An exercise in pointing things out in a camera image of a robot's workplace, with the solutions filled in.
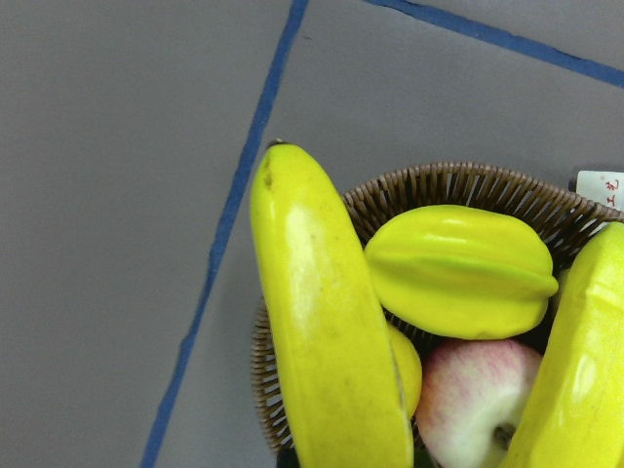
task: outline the red and white apple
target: red and white apple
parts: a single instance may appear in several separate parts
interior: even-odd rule
[[[541,355],[514,339],[442,343],[423,366],[416,424],[445,468],[502,461],[520,423]]]

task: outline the chinese character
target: chinese character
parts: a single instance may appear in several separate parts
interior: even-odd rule
[[[616,179],[614,184],[611,183],[611,181],[608,181],[605,185],[607,190],[616,190],[620,186],[620,181]]]

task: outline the label with chinese characters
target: label with chinese characters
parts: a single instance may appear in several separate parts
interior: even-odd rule
[[[610,208],[624,210],[624,173],[580,171],[576,193]]]

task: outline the brown woven basket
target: brown woven basket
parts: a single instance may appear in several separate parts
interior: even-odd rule
[[[412,166],[364,182],[342,198],[363,245],[391,217],[426,205],[466,205],[515,216],[529,224],[548,246],[555,274],[571,264],[603,222],[624,221],[624,213],[568,190],[514,171],[475,163]],[[413,342],[421,358],[442,339],[385,313]],[[543,352],[551,325],[549,311],[540,326],[519,339]],[[256,412],[268,445],[275,452],[292,447],[262,300],[255,317],[251,371]],[[412,426],[414,443],[419,446],[413,421]]]

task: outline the blue tape strip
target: blue tape strip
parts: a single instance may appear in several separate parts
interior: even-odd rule
[[[416,20],[422,20],[534,59],[546,61],[561,68],[595,78],[609,85],[624,88],[623,70],[585,58],[571,56],[541,42],[515,36],[503,29],[472,21],[438,8],[411,3],[407,0],[365,1],[379,7],[391,8]]]
[[[223,259],[223,254],[227,247],[230,233],[232,232],[236,214],[241,206],[241,200],[243,199],[252,166],[254,165],[254,160],[260,147],[262,134],[264,133],[264,129],[271,115],[287,58],[291,51],[296,33],[301,26],[307,4],[308,0],[292,0],[288,20],[282,31],[282,36],[280,37],[275,55],[273,56],[268,75],[264,81],[264,88],[262,89],[262,94],[260,95],[255,114],[253,115],[247,141],[241,152],[238,167],[236,168],[236,173],[234,174],[225,206],[216,227],[216,234],[214,235],[213,244],[211,245],[208,256],[206,280],[197,304],[197,309],[195,310],[195,315],[193,316],[189,331],[180,343],[174,374],[158,407],[156,418],[152,423],[151,431],[140,462],[140,468],[152,468],[156,464],[158,453],[163,444],[167,426],[169,425],[176,404],[177,393],[184,379],[186,367],[193,350],[193,345],[195,344],[195,338],[199,332],[202,317],[206,310],[206,304],[208,303],[218,268]]]

